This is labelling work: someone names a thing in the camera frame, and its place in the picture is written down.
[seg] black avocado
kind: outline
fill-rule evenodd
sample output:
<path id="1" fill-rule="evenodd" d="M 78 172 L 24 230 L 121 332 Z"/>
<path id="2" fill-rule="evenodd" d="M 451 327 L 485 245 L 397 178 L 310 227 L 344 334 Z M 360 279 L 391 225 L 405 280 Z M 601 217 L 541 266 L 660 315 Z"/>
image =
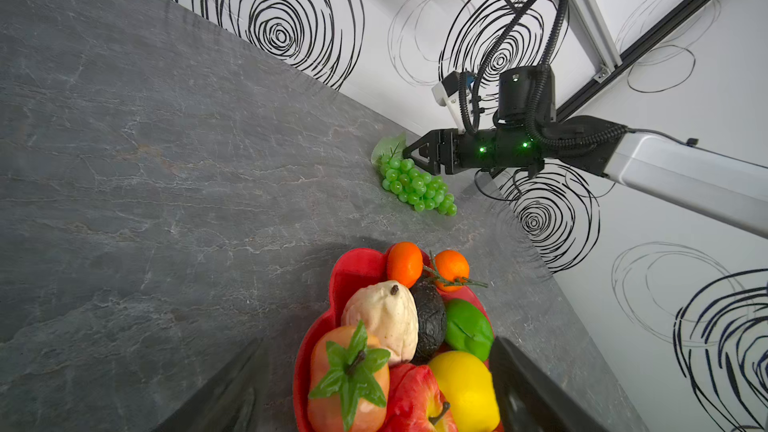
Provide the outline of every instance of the black avocado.
<path id="1" fill-rule="evenodd" d="M 418 343 L 411 362 L 415 365 L 424 365 L 446 340 L 448 329 L 446 306 L 434 282 L 427 278 L 420 278 L 410 291 L 416 303 L 418 315 Z"/>

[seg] green leaf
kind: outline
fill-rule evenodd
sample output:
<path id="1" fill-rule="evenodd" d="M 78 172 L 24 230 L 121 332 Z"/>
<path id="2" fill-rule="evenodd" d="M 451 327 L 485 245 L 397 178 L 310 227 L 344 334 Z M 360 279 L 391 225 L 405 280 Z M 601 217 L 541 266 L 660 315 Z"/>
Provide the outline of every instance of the green leaf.
<path id="1" fill-rule="evenodd" d="M 386 407 L 384 390 L 382 390 L 379 382 L 376 381 L 376 378 L 367 369 L 358 368 L 355 370 L 355 382 L 357 382 L 360 398 L 368 400 L 377 407 Z"/>
<path id="2" fill-rule="evenodd" d="M 392 355 L 385 348 L 370 348 L 366 351 L 366 360 L 362 362 L 362 368 L 374 374 L 389 362 L 389 356 Z"/>
<path id="3" fill-rule="evenodd" d="M 344 430 L 352 428 L 357 414 L 357 402 L 360 400 L 360 388 L 350 380 L 344 380 L 341 386 L 341 418 Z"/>
<path id="4" fill-rule="evenodd" d="M 346 365 L 346 349 L 334 341 L 327 341 L 326 353 L 328 354 L 328 364 L 330 364 L 331 368 L 338 368 L 343 371 Z"/>
<path id="5" fill-rule="evenodd" d="M 344 370 L 332 368 L 323 377 L 320 382 L 310 392 L 310 399 L 324 399 L 334 395 L 344 384 L 350 381 L 347 379 Z"/>
<path id="6" fill-rule="evenodd" d="M 371 154 L 371 164 L 374 166 L 380 166 L 379 159 L 384 154 L 390 154 L 392 156 L 396 154 L 402 154 L 402 150 L 406 148 L 406 133 L 403 132 L 398 137 L 384 137 L 379 140 L 376 147 L 373 148 Z"/>
<path id="7" fill-rule="evenodd" d="M 360 350 L 365 350 L 368 344 L 368 333 L 366 332 L 366 325 L 360 321 L 357 323 L 357 329 L 352 334 L 350 339 L 350 346 L 346 348 L 346 364 L 349 365 L 355 357 L 357 357 Z"/>

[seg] bunch of grapes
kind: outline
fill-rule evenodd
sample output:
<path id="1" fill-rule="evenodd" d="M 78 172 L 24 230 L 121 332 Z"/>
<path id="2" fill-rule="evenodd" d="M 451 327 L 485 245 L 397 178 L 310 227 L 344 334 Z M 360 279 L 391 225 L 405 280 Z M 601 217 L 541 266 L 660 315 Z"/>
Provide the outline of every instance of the bunch of grapes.
<path id="1" fill-rule="evenodd" d="M 395 194 L 400 202 L 408 202 L 417 212 L 436 208 L 444 216 L 456 215 L 458 209 L 453 203 L 453 194 L 448 193 L 442 177 L 420 172 L 412 158 L 400 159 L 399 154 L 384 155 L 379 164 L 379 173 L 384 178 L 382 187 Z"/>

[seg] orange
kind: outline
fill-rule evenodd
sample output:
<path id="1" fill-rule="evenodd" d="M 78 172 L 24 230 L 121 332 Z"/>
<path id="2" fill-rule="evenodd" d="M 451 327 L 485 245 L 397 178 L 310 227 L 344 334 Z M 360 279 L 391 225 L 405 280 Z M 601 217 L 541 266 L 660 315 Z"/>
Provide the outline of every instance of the orange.
<path id="1" fill-rule="evenodd" d="M 345 325 L 335 328 L 323 335 L 315 348 L 312 349 L 312 362 L 310 363 L 310 390 L 326 376 L 330 369 L 326 342 L 334 341 L 344 348 L 350 346 L 350 339 L 355 333 L 354 325 Z M 368 348 L 381 348 L 379 339 L 368 334 Z M 384 397 L 389 396 L 389 367 L 386 365 L 373 373 L 373 378 L 384 392 Z M 338 394 L 324 399 L 310 399 L 307 403 L 307 415 L 315 432 L 344 432 L 344 423 L 341 416 L 341 398 Z M 386 408 L 377 407 L 366 399 L 359 399 L 357 412 L 352 428 L 348 432 L 374 432 L 384 424 Z"/>
<path id="2" fill-rule="evenodd" d="M 444 250 L 435 256 L 435 266 L 437 273 L 445 280 L 456 282 L 461 277 L 469 278 L 469 262 L 464 255 L 455 250 Z M 463 287 L 462 285 L 444 285 L 439 281 L 435 282 L 437 288 L 443 292 L 454 292 Z"/>
<path id="3" fill-rule="evenodd" d="M 416 244 L 400 242 L 389 251 L 389 257 L 386 260 L 388 280 L 398 281 L 411 288 L 422 276 L 423 269 L 422 251 Z"/>

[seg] marble surface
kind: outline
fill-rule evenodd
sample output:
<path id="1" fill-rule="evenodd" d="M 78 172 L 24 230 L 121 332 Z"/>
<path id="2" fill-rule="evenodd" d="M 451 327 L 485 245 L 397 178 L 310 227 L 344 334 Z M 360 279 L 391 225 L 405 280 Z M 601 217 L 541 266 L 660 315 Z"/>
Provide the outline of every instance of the marble surface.
<path id="1" fill-rule="evenodd" d="M 370 152 L 398 127 L 168 0 L 0 0 L 0 420 L 150 430 L 253 337 L 263 430 L 335 260 L 461 250 L 495 330 L 612 430 L 646 430 L 522 230 L 470 174 L 417 215 Z"/>

